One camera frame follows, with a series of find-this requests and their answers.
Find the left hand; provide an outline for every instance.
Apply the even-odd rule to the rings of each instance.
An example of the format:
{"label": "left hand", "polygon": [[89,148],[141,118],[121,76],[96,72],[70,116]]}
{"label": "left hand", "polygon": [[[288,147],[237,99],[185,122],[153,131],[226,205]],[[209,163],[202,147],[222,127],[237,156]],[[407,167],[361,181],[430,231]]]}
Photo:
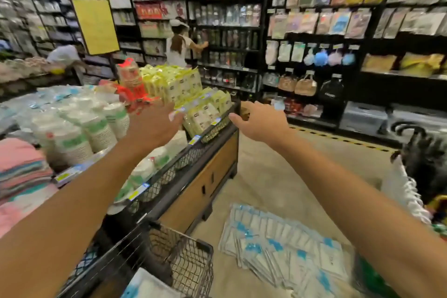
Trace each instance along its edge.
{"label": "left hand", "polygon": [[173,103],[163,106],[138,104],[129,114],[131,122],[123,140],[143,156],[155,148],[166,145],[182,125],[181,112],[177,113],[172,121],[169,120],[169,114],[173,110]]}

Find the brown bag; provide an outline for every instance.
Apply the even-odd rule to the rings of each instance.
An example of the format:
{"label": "brown bag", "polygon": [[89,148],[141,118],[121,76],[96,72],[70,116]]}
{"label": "brown bag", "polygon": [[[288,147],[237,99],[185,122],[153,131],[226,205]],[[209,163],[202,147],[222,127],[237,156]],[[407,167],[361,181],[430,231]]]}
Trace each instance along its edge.
{"label": "brown bag", "polygon": [[296,78],[283,75],[279,79],[278,88],[284,91],[293,92],[296,86]]}
{"label": "brown bag", "polygon": [[295,86],[295,93],[298,95],[306,95],[312,97],[316,94],[318,85],[315,80],[313,80],[312,75],[307,74],[302,79],[300,79]]}

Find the stack of yellow packages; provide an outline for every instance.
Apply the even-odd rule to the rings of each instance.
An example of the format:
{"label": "stack of yellow packages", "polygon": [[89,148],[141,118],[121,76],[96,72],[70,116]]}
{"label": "stack of yellow packages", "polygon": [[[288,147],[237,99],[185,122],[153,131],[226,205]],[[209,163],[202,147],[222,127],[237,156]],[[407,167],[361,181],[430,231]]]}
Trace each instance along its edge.
{"label": "stack of yellow packages", "polygon": [[191,137],[202,134],[232,106],[228,92],[202,89],[197,69],[147,65],[140,73],[149,96],[174,102],[175,108],[185,113],[183,126]]}

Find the ponytail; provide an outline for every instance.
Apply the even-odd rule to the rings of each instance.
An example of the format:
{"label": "ponytail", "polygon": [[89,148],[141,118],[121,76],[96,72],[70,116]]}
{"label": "ponytail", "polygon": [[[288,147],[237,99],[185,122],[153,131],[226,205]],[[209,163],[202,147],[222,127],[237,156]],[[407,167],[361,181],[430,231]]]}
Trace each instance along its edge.
{"label": "ponytail", "polygon": [[171,51],[175,51],[175,52],[178,52],[178,54],[181,54],[184,42],[185,42],[185,38],[183,38],[182,35],[175,34],[172,37],[172,41],[171,41]]}

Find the white shirt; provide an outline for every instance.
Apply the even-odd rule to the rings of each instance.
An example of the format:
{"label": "white shirt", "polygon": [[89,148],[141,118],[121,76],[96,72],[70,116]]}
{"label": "white shirt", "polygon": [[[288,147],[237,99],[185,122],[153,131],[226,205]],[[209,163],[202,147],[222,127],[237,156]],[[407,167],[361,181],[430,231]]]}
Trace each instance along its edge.
{"label": "white shirt", "polygon": [[179,67],[186,67],[186,61],[185,61],[185,55],[186,55],[186,48],[189,48],[192,39],[185,37],[182,35],[182,37],[185,39],[182,45],[182,53],[179,54],[177,51],[171,51],[171,43],[172,43],[172,37],[166,39],[166,58],[168,58],[168,65],[175,65]]}
{"label": "white shirt", "polygon": [[81,58],[79,58],[78,51],[73,45],[59,46],[55,48],[47,57],[47,61],[50,63],[55,61],[63,61],[64,63],[71,64],[75,60],[81,60]]}

